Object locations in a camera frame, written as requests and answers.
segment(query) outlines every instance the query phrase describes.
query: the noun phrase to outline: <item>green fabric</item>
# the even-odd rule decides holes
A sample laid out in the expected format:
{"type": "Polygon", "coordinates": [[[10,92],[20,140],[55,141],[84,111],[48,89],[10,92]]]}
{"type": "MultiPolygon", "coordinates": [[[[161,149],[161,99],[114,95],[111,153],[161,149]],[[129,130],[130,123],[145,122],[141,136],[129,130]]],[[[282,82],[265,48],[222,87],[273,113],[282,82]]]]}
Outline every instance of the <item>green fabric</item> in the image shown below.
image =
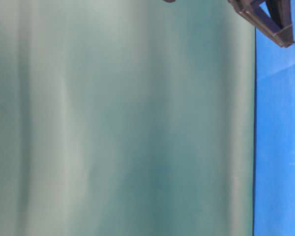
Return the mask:
{"type": "Polygon", "coordinates": [[[226,0],[1,0],[0,236],[250,236],[253,91],[226,0]]]}

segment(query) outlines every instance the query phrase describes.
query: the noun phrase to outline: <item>teal cloth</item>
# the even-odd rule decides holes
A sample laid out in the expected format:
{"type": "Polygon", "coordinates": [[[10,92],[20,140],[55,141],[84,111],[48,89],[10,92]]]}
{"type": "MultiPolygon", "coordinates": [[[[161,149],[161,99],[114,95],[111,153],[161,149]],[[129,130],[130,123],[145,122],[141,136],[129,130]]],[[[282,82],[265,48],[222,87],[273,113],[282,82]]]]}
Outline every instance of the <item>teal cloth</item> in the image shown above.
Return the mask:
{"type": "Polygon", "coordinates": [[[251,236],[254,29],[227,1],[0,1],[0,236],[251,236]]]}

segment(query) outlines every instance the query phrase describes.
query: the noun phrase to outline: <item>dark plastic bracket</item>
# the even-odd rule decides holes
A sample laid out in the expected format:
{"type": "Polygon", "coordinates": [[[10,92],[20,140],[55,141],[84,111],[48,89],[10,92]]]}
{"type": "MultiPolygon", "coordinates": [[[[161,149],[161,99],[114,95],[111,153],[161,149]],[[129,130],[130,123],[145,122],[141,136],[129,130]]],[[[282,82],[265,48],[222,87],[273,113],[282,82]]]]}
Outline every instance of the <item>dark plastic bracket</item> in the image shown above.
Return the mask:
{"type": "Polygon", "coordinates": [[[235,11],[280,47],[294,43],[291,0],[228,0],[235,11]],[[266,2],[270,16],[260,7],[266,2]]]}

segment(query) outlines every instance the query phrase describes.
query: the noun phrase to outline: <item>black plastic object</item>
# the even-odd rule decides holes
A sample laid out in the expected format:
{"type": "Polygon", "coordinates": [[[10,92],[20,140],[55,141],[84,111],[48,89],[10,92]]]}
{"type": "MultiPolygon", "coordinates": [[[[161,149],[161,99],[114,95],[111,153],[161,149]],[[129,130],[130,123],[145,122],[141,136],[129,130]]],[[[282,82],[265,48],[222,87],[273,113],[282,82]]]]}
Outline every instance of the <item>black plastic object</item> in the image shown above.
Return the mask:
{"type": "Polygon", "coordinates": [[[235,11],[280,47],[294,43],[291,0],[228,0],[235,11]],[[266,2],[270,16],[260,7],[266,2]]]}

